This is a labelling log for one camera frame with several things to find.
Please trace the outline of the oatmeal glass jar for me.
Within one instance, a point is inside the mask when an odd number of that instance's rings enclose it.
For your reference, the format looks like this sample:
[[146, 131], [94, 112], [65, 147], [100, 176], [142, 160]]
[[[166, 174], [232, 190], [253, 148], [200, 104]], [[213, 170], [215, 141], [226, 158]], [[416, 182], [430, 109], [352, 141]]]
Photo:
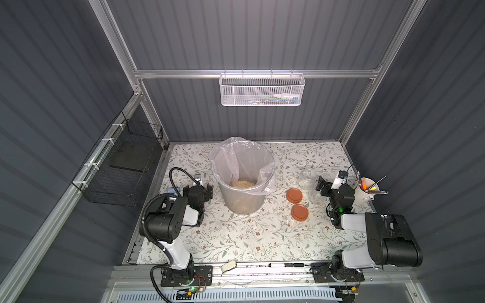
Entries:
[[298, 177], [299, 188], [306, 191], [314, 190], [317, 185], [317, 179], [318, 175], [313, 169], [303, 169]]
[[321, 195], [320, 191], [311, 188], [308, 191], [308, 199], [314, 205], [324, 205], [327, 202], [327, 198]]

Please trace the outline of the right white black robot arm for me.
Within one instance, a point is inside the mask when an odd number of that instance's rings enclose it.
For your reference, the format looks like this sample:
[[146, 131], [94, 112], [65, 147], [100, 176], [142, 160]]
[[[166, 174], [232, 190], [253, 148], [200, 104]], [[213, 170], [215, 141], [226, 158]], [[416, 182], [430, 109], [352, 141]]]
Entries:
[[418, 267], [423, 263], [423, 253], [409, 224], [402, 215], [355, 213], [355, 190], [346, 178], [333, 183], [318, 177], [315, 190], [328, 198], [326, 214], [330, 223], [339, 230], [361, 232], [366, 244], [354, 249], [340, 249], [326, 266], [327, 273], [337, 282], [347, 279], [363, 281], [361, 270], [391, 265]]

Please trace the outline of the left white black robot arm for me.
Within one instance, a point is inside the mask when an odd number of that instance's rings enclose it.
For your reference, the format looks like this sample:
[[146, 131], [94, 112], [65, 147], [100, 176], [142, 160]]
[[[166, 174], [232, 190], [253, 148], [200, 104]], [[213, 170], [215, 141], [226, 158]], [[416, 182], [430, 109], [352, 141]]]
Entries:
[[187, 271], [193, 266], [193, 257], [179, 235], [183, 227], [201, 226], [205, 203], [212, 198], [213, 186], [194, 184], [170, 188], [144, 206], [139, 233], [166, 255], [170, 269]]

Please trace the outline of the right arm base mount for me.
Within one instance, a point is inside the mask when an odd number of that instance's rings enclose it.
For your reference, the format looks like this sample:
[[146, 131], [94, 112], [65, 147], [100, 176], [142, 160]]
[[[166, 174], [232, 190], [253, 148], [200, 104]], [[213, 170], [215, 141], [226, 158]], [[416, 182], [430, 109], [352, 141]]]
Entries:
[[309, 272], [312, 274], [315, 283], [356, 282], [360, 284], [365, 281], [361, 271], [342, 265], [333, 265], [331, 262], [312, 263]]

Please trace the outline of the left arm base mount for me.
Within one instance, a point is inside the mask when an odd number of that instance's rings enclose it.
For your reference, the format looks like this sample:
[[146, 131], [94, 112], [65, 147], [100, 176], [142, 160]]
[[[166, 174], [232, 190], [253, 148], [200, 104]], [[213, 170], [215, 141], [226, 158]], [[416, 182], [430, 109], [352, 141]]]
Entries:
[[198, 287], [211, 286], [213, 277], [212, 266], [189, 266], [184, 270], [171, 268], [161, 269], [161, 287]]

